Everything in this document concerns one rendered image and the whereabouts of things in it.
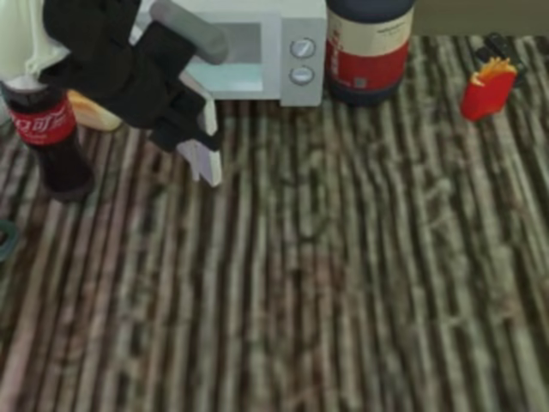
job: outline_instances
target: jar label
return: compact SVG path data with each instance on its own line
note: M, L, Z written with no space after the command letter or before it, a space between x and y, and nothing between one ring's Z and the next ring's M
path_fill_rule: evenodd
M66 98L46 112L27 114L9 110L9 114L21 140L37 146L61 142L76 127L75 114Z
M365 24L329 11L326 70L347 88L382 90L397 83L406 65L413 8L393 21Z

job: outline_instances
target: corrugated wooden floor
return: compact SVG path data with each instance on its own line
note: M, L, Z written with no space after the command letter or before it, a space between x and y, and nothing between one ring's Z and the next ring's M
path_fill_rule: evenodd
M2 130L0 410L549 410L549 41L459 115L470 44L414 39L376 110L222 106L226 182L127 130L51 203Z

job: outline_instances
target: bread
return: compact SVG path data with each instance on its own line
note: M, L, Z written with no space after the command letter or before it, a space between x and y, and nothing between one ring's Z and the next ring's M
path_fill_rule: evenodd
M71 90L68 92L68 96L78 124L90 129L113 131L122 123L120 118L81 94Z

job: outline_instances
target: dial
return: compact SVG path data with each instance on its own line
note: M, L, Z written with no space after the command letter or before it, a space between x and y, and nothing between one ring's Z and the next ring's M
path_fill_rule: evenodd
M317 51L317 45L311 39L292 42L291 52L295 58L311 58Z
M290 80L299 86L305 86L313 81L315 72L307 66L301 66L290 72Z

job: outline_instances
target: coca-cola bottle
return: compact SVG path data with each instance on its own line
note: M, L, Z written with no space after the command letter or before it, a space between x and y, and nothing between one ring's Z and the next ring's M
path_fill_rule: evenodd
M78 140L75 114L64 90L19 90L0 83L21 140L39 164L42 184L62 203L79 202L94 189L94 170Z

